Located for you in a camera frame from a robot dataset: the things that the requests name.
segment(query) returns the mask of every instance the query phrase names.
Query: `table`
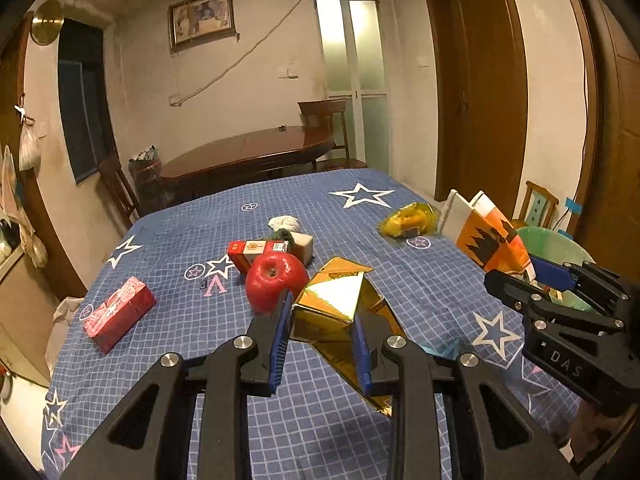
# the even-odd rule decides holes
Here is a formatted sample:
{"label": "table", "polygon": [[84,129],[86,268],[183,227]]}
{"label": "table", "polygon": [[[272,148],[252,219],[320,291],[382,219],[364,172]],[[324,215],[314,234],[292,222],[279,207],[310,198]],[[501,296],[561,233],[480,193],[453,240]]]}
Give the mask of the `table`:
{"label": "table", "polygon": [[316,160],[333,145],[334,133],[325,128],[270,128],[194,148],[165,163],[160,176],[181,203],[267,180],[274,170]]}
{"label": "table", "polygon": [[[566,434],[579,398],[522,357],[522,320],[484,291],[482,270],[444,238],[378,234],[381,220],[415,200],[376,170],[339,170],[229,189],[136,222],[88,291],[60,351],[43,418],[47,477],[58,478],[159,356],[205,355],[244,333],[252,313],[226,248],[230,240],[264,236],[269,219],[282,214],[297,217],[315,237],[311,274],[333,256],[373,267],[368,279],[412,340],[451,357],[473,344],[543,428]],[[82,319],[129,276],[145,282],[158,303],[103,355]],[[450,478],[439,396],[436,403],[443,478]],[[191,435],[192,479],[201,416],[202,400]],[[277,395],[249,398],[248,421],[254,479],[386,476],[390,421],[304,343],[289,343]]]}

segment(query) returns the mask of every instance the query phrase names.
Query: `apple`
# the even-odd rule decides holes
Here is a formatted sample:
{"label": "apple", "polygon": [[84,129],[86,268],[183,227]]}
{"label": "apple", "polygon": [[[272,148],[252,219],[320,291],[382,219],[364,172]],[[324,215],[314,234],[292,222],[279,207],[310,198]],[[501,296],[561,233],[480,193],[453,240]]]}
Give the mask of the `apple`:
{"label": "apple", "polygon": [[252,309],[266,314],[276,307],[280,293],[289,289],[296,298],[309,281],[305,266],[293,254],[260,254],[246,275],[244,288]]}

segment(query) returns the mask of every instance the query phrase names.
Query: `metal bolt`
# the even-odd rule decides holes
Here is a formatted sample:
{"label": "metal bolt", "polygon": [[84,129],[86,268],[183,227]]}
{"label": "metal bolt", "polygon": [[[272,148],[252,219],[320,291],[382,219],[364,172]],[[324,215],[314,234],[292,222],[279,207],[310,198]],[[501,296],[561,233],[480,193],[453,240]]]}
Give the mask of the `metal bolt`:
{"label": "metal bolt", "polygon": [[406,346],[406,339],[401,335],[391,335],[386,338],[386,344],[391,348],[403,348]]}
{"label": "metal bolt", "polygon": [[478,356],[476,354],[462,354],[460,356],[460,363],[467,368],[473,368],[478,366]]}
{"label": "metal bolt", "polygon": [[169,352],[168,354],[164,354],[160,358],[160,364],[162,366],[166,366],[167,368],[175,366],[178,364],[180,360],[180,356],[178,354],[174,354],[173,352]]}
{"label": "metal bolt", "polygon": [[239,335],[234,339],[234,346],[240,350],[249,348],[252,344],[254,344],[254,340],[247,335]]}

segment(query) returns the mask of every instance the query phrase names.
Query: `gold round plate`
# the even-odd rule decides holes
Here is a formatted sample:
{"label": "gold round plate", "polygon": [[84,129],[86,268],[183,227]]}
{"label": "gold round plate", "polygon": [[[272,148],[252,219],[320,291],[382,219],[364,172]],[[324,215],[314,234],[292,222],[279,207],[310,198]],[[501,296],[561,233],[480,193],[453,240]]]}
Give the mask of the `gold round plate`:
{"label": "gold round plate", "polygon": [[47,0],[38,7],[31,20],[31,37],[39,45],[56,41],[65,17],[62,4],[57,0]]}

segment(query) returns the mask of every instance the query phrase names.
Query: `framed picture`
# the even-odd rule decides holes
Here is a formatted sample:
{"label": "framed picture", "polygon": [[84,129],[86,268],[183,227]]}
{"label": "framed picture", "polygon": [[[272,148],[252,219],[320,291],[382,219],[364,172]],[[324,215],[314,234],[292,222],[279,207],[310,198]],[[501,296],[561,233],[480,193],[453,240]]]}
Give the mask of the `framed picture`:
{"label": "framed picture", "polygon": [[169,6],[171,50],[235,34],[233,0],[184,0]]}

